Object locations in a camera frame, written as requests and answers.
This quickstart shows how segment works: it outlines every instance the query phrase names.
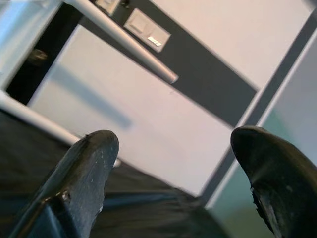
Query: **wall switch plate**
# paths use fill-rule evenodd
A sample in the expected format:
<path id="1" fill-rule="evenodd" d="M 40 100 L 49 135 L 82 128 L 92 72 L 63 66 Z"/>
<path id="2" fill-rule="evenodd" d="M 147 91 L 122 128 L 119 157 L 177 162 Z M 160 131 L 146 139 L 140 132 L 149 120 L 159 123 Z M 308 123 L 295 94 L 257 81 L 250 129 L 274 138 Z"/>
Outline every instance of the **wall switch plate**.
<path id="1" fill-rule="evenodd" d="M 95 4 L 112 16 L 121 0 L 97 0 Z"/>
<path id="2" fill-rule="evenodd" d="M 132 34 L 137 36 L 157 52 L 161 52 L 170 34 L 157 25 L 139 9 L 134 9 L 124 24 Z"/>

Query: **dark gray stripe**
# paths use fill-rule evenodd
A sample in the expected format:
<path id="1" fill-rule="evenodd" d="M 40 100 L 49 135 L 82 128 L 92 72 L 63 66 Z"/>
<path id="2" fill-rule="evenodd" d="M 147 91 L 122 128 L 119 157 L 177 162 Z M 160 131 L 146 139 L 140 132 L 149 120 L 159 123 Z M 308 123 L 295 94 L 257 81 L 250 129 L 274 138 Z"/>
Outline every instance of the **dark gray stripe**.
<path id="1" fill-rule="evenodd" d="M 234 127 L 252 101 L 255 89 L 149 0 L 130 0 L 130 8 L 119 6 L 112 19 L 123 27 L 134 8 L 144 12 L 171 33 L 160 53 L 133 35 L 132 37 L 179 76 L 178 81 L 172 86 Z M 151 71 L 88 19 L 83 19 L 80 24 Z"/>
<path id="2" fill-rule="evenodd" d="M 316 27 L 317 21 L 313 14 L 311 14 L 308 20 L 306 21 L 304 27 L 302 28 L 301 32 L 296 37 L 294 43 L 292 44 L 282 63 L 280 64 L 279 68 L 270 80 L 261 98 L 259 99 L 255 108 L 248 117 L 245 125 L 256 125 L 258 123 L 262 114 L 265 112 L 267 106 L 269 105 L 279 86 L 284 81 L 287 73 L 290 71 L 291 67 L 295 63 L 296 59 L 298 58 L 300 52 L 303 50 L 307 41 L 312 36 Z M 232 150 L 229 149 L 225 154 L 224 158 L 222 159 L 220 165 L 214 172 L 213 176 L 207 183 L 204 191 L 202 192 L 201 199 L 205 205 L 208 203 L 209 199 L 211 198 L 211 196 L 217 189 L 218 185 L 224 178 L 228 169 L 232 165 L 234 159 L 235 156 Z"/>

